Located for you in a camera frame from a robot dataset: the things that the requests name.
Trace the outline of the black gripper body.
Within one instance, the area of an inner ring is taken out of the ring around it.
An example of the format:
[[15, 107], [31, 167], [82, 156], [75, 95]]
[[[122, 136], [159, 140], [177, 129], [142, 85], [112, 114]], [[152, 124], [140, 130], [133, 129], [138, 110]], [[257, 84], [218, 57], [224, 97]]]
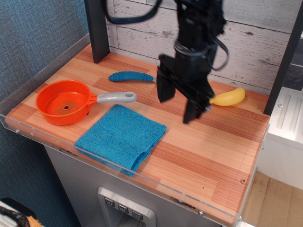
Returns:
[[210, 98], [214, 96], [207, 79], [210, 67], [206, 60], [202, 57], [190, 57], [179, 52], [176, 52], [175, 57], [161, 54], [159, 60], [157, 76], [170, 80], [188, 100], [192, 99], [203, 105], [203, 113], [205, 113], [210, 106]]

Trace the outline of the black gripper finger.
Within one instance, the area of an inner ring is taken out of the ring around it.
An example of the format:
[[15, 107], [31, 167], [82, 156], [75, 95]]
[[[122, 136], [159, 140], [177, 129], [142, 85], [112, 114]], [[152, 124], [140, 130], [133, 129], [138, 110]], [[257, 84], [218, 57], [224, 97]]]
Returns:
[[173, 98], [175, 96], [175, 89], [174, 84], [170, 80], [162, 76], [157, 77], [157, 93], [161, 103]]
[[189, 123], [190, 121], [199, 118], [204, 112], [204, 106], [189, 99], [186, 104], [183, 123]]

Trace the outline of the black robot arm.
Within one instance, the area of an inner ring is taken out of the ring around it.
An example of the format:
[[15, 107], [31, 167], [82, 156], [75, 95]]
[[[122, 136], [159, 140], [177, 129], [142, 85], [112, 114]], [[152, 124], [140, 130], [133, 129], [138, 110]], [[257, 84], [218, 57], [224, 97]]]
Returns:
[[184, 123], [199, 118], [210, 106], [214, 92], [207, 80], [213, 66], [216, 51], [227, 47], [218, 40], [224, 33], [221, 0], [178, 0], [178, 38], [175, 56], [159, 56], [157, 92], [160, 102], [173, 98], [178, 90], [187, 98]]

